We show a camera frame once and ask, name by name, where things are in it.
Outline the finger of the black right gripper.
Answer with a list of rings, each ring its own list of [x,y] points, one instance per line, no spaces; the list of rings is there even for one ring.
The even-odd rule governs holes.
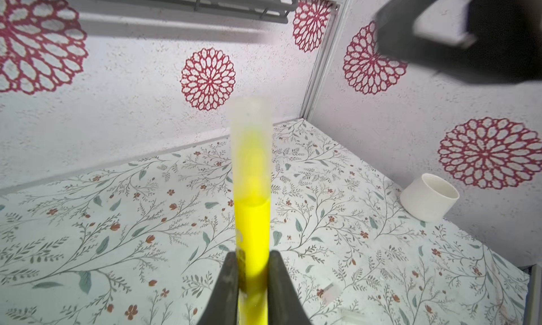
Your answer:
[[[378,50],[466,84],[541,81],[541,0],[389,0]]]

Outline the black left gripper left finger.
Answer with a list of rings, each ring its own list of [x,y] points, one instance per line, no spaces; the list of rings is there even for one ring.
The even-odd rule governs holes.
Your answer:
[[[210,299],[197,325],[236,325],[239,268],[235,252],[228,252]]]

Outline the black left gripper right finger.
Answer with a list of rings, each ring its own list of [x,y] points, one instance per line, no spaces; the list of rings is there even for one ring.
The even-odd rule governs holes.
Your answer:
[[[311,324],[283,258],[276,250],[270,252],[268,262],[268,323]]]

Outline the yellow highlighter pen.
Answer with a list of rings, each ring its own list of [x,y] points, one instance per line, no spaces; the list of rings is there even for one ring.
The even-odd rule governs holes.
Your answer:
[[[257,205],[234,199],[240,324],[268,323],[271,196]]]

